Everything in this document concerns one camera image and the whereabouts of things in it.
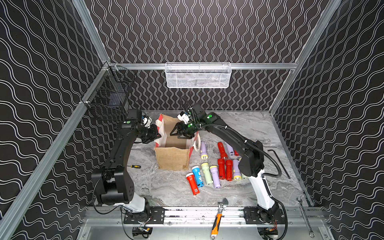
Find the aluminium corner post right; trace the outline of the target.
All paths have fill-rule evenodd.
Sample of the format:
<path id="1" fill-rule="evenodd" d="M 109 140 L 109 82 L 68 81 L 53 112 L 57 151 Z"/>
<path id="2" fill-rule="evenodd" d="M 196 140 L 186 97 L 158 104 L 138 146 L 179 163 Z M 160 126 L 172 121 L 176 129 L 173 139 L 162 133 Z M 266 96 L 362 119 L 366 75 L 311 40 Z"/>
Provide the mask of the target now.
<path id="1" fill-rule="evenodd" d="M 321 35 L 323 34 L 325 28 L 328 26 L 330 20 L 332 19 L 334 13 L 339 8 L 342 1 L 328 1 L 325 9 L 321 13 L 314 29 L 312 30 L 308 40 L 306 41 L 306 44 L 303 46 L 303 49 L 298 56 L 295 64 L 296 67 L 294 70 L 291 70 L 284 81 L 279 93 L 277 94 L 276 99 L 274 100 L 273 104 L 270 107 L 269 113 L 274 116 L 277 112 L 280 104 L 282 103 L 285 95 L 287 94 L 288 90 L 290 89 L 291 85 L 293 84 L 294 80 L 296 79 L 298 73 L 303 68 L 304 64 L 307 62 L 311 52 L 315 48 L 316 44 L 318 43 Z"/>

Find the green flashlight lower left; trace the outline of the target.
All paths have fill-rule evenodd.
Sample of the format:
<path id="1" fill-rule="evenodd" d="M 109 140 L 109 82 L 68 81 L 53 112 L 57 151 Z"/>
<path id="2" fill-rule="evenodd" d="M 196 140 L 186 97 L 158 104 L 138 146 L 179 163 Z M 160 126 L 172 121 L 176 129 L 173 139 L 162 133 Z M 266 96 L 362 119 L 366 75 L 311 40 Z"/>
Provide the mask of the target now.
<path id="1" fill-rule="evenodd" d="M 202 163 L 201 167 L 202 167 L 202 170 L 203 170 L 203 173 L 204 173 L 206 184 L 207 185 L 212 185 L 213 184 L 213 179 L 212 179 L 212 176 L 211 176 L 209 164 L 208 163 Z"/>

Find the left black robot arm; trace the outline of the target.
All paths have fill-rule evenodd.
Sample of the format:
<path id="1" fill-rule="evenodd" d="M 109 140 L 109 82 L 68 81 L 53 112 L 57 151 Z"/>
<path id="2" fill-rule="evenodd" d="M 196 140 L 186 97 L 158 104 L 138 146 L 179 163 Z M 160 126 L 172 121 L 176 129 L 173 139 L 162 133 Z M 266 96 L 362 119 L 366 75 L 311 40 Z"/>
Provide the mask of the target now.
<path id="1" fill-rule="evenodd" d="M 132 214 L 148 211 L 148 201 L 135 193 L 134 181 L 128 172 L 128 160 L 134 144 L 148 144 L 160 137 L 155 124 L 134 120 L 120 124 L 109 157 L 91 175 L 94 207 L 114 206 Z"/>

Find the orange adjustable wrench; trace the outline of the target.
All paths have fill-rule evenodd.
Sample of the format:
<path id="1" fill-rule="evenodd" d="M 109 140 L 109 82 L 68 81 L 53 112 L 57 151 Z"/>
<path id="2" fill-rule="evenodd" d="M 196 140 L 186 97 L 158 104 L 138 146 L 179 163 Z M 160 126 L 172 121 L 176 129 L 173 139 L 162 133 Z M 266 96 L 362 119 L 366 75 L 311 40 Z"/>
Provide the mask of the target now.
<path id="1" fill-rule="evenodd" d="M 211 231 L 211 240 L 215 240 L 219 234 L 219 229 L 220 229 L 220 223 L 221 219 L 223 216 L 223 211 L 224 209 L 228 206 L 229 202 L 227 198 L 223 198 L 221 202 L 218 202 L 219 208 L 218 208 L 218 213 L 216 215 L 214 225 Z"/>

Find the purple flashlight yellow rim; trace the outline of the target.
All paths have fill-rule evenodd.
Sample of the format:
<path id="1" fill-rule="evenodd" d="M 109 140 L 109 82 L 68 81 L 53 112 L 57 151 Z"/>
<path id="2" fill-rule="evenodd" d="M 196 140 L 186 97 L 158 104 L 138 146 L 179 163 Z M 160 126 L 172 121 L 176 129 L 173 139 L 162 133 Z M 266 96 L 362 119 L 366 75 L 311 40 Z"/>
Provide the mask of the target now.
<path id="1" fill-rule="evenodd" d="M 234 151 L 233 147 L 231 145 L 229 145 L 228 143 L 226 143 L 226 146 L 227 146 L 227 150 L 228 150 L 229 155 L 234 156 L 235 151 Z"/>

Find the red flashlight long upper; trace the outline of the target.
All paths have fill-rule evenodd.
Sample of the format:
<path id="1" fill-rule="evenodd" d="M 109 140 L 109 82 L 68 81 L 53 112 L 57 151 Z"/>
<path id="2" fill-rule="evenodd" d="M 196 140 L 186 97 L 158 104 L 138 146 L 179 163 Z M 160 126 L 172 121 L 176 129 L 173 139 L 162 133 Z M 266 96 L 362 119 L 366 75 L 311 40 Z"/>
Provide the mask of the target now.
<path id="1" fill-rule="evenodd" d="M 218 149 L 220 152 L 221 159 L 227 160 L 229 157 L 226 153 L 226 149 L 225 149 L 224 144 L 222 142 L 218 143 Z"/>

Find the yellow black screwdriver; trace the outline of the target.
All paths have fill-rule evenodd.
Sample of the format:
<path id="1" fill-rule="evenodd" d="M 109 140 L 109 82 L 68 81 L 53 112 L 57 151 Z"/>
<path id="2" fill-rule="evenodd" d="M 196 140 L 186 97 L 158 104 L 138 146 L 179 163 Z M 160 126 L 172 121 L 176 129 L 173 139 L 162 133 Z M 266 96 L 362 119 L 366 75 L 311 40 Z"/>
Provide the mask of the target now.
<path id="1" fill-rule="evenodd" d="M 129 168 L 134 168 L 134 169 L 141 169 L 142 166 L 140 165 L 129 165 Z"/>

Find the metal base rail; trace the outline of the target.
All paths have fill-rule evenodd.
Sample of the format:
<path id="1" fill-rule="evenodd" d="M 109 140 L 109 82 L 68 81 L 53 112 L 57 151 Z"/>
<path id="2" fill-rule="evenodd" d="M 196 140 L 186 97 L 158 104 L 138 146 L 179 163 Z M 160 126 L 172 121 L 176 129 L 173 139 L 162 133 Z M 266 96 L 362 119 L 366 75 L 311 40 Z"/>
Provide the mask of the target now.
<path id="1" fill-rule="evenodd" d="M 304 209 L 312 228 L 327 224 L 320 208 L 305 207 Z M 211 227 L 217 212 L 218 207 L 152 207 L 152 218 L 146 225 L 148 227 Z M 275 218 L 275 221 L 266 224 L 257 218 L 255 207 L 226 207 L 221 225 L 224 227 L 272 227 L 276 222 L 283 227 L 283 220 L 287 218 L 289 226 L 306 226 L 299 207 L 287 207 L 286 214 L 279 211 Z M 141 225 L 132 217 L 125 217 L 118 210 L 108 215 L 100 215 L 94 210 L 89 210 L 83 226 L 120 227 L 122 224 L 135 227 Z"/>

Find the black hex key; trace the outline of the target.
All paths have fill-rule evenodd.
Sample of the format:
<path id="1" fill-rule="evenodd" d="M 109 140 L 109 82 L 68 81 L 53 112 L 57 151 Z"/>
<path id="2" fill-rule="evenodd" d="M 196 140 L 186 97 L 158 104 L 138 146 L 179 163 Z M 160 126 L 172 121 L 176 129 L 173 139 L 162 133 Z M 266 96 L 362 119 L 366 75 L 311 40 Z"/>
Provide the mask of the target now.
<path id="1" fill-rule="evenodd" d="M 281 159 L 279 158 L 277 152 L 276 152 L 275 150 L 268 150 L 268 152 L 274 153 L 275 157 L 277 158 L 278 162 L 280 163 L 280 165 L 281 165 L 281 167 L 282 167 L 284 173 L 286 174 L 287 178 L 288 178 L 288 179 L 291 179 L 291 176 L 289 175 L 289 173 L 288 173 L 286 167 L 284 166 L 283 162 L 282 162 Z"/>

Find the blue flashlight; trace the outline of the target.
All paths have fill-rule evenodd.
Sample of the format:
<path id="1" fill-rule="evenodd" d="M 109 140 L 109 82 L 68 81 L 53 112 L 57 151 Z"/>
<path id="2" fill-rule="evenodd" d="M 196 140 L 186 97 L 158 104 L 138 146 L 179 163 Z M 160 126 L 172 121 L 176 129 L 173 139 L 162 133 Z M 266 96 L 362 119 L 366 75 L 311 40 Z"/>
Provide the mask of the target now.
<path id="1" fill-rule="evenodd" d="M 197 187 L 198 188 L 202 188 L 204 186 L 204 182 L 203 182 L 203 178 L 202 178 L 202 175 L 201 175 L 200 167 L 199 166 L 192 167 L 192 172 L 194 174 Z"/>

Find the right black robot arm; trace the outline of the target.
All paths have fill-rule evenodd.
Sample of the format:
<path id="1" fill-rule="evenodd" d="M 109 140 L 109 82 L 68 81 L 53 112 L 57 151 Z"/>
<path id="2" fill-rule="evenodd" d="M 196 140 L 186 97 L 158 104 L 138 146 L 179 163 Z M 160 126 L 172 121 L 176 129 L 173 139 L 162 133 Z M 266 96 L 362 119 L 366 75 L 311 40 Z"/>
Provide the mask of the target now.
<path id="1" fill-rule="evenodd" d="M 275 221 L 279 211 L 280 216 L 288 223 L 287 210 L 284 204 L 277 200 L 267 183 L 266 177 L 280 178 L 282 169 L 278 163 L 266 152 L 259 141 L 252 141 L 231 128 L 216 113 L 197 112 L 190 109 L 181 112 L 180 117 L 187 116 L 188 121 L 176 123 L 170 135 L 179 139 L 192 139 L 195 133 L 207 131 L 228 143 L 241 157 L 239 170 L 250 179 L 257 195 L 259 218 L 263 223 Z"/>

